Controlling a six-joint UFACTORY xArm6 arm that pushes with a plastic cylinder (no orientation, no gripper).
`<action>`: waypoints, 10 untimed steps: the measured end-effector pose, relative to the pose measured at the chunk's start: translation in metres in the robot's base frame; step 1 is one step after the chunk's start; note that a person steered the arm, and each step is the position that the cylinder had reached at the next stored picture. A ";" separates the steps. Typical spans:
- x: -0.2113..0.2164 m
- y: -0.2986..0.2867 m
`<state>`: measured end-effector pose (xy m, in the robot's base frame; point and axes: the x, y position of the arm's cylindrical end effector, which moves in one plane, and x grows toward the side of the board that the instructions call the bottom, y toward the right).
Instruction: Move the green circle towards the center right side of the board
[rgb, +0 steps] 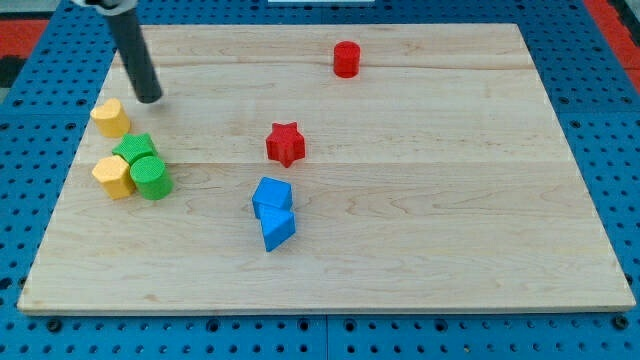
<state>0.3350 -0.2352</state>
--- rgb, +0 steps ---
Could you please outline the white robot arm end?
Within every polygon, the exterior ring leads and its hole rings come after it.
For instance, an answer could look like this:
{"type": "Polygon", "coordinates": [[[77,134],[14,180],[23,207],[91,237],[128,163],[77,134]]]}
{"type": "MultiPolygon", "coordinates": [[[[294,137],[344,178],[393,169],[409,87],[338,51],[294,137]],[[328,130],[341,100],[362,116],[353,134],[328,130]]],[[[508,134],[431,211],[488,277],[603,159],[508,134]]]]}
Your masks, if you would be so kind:
{"type": "Polygon", "coordinates": [[[71,0],[74,4],[81,7],[89,7],[96,10],[104,16],[121,15],[127,11],[133,10],[138,0],[71,0]]]}

